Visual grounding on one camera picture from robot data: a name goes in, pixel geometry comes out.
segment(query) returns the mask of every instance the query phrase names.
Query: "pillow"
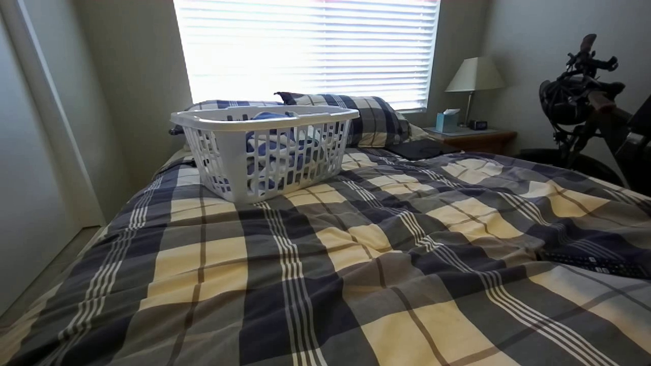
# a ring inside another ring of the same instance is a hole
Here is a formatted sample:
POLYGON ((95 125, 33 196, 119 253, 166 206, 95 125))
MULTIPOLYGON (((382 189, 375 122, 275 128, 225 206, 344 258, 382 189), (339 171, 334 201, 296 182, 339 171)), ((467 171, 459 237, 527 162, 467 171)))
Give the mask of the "pillow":
POLYGON ((276 92, 291 106, 339 106, 359 112, 350 122, 348 146, 390 146, 409 138, 409 122, 377 95, 276 92))
MULTIPOLYGON (((240 106, 257 106, 257 108, 273 108, 282 106, 280 102, 260 102, 260 99, 204 99, 200 104, 194 104, 185 108, 185 112, 197 112, 197 109, 225 109, 225 108, 240 108, 240 106)), ((183 134, 180 125, 170 125, 169 134, 183 134)))

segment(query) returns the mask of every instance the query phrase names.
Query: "white laundry basket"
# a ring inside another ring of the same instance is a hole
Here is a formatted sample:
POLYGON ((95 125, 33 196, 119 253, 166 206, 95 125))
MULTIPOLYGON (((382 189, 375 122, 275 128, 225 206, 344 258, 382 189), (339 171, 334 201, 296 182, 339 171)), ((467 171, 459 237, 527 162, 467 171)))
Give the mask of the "white laundry basket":
POLYGON ((227 108, 175 112, 201 185, 250 204, 323 180, 342 169, 350 119, 344 108, 227 108))

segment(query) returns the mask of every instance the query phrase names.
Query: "bed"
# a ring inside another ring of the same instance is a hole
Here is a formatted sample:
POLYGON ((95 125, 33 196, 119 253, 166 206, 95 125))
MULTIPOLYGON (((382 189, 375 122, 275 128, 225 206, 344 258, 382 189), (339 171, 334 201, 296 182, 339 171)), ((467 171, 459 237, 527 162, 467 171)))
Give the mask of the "bed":
POLYGON ((348 149, 232 206, 176 152, 0 363, 648 363, 651 199, 482 152, 348 149))

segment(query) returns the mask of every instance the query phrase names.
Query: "window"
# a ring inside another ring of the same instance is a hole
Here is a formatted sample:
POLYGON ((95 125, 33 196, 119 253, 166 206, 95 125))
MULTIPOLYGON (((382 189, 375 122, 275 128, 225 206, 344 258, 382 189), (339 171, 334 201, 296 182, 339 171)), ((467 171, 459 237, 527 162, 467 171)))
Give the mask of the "window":
POLYGON ((426 106, 439 0, 175 0, 194 99, 275 92, 426 106))

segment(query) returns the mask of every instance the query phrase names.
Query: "window blinds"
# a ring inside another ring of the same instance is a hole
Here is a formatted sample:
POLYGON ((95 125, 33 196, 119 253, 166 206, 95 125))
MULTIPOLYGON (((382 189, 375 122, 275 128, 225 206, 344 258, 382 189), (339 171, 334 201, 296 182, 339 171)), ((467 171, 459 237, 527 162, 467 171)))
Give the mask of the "window blinds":
POLYGON ((439 0, 175 0, 194 99, 275 92, 426 106, 439 0))

